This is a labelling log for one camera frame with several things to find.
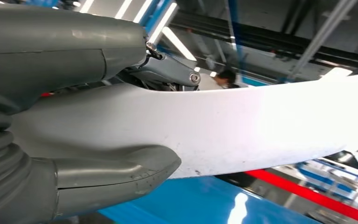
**red stripe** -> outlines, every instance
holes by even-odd
[[[299,186],[291,181],[283,179],[280,176],[276,176],[276,175],[269,173],[267,171],[264,171],[264,170],[253,170],[253,171],[247,171],[245,173],[247,173],[251,176],[254,176],[260,180],[263,180],[265,182],[268,182],[272,185],[275,185],[279,188],[287,190],[293,194],[296,194],[298,196],[306,198],[306,199],[308,199],[312,202],[315,202],[321,206],[324,206],[328,209],[331,209],[338,213],[341,213],[347,217],[358,220],[358,210],[357,209],[350,207],[346,204],[343,204],[341,202],[338,202],[336,200],[333,200],[333,199],[326,197],[324,195],[318,194],[318,193],[316,193],[308,188],[305,188],[303,186]]]

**fluorescent light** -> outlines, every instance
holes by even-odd
[[[143,3],[143,6],[141,7],[141,9],[139,10],[137,16],[135,16],[135,19],[134,19],[134,23],[139,23],[143,17],[143,15],[145,14],[146,10],[149,8],[150,4],[151,4],[151,1],[152,0],[146,0],[144,3]]]
[[[351,70],[335,67],[331,69],[329,72],[327,72],[326,75],[322,76],[320,79],[332,80],[332,79],[344,78],[350,74],[352,74]]]
[[[80,6],[81,6],[80,2],[78,2],[78,1],[74,1],[74,2],[73,2],[73,5],[76,6],[76,7],[80,7]]]
[[[173,11],[176,9],[176,2],[173,2],[167,12],[164,14],[163,18],[161,19],[160,23],[157,25],[156,29],[154,30],[153,34],[150,36],[149,41],[154,43],[157,40],[158,35],[161,33],[163,28],[165,27],[166,23],[168,22],[168,19],[171,17]]]
[[[92,3],[94,2],[94,0],[86,0],[86,2],[83,4],[82,9],[80,9],[79,12],[81,13],[87,13],[92,5]]]
[[[125,0],[123,2],[123,4],[121,5],[120,9],[118,10],[116,16],[115,16],[115,19],[121,19],[125,13],[125,11],[127,11],[128,9],[128,6],[130,6],[132,0]]]
[[[190,51],[184,46],[182,41],[172,32],[168,27],[163,28],[163,34],[175,45],[175,47],[185,56],[185,58],[196,61],[195,57],[190,53]]]

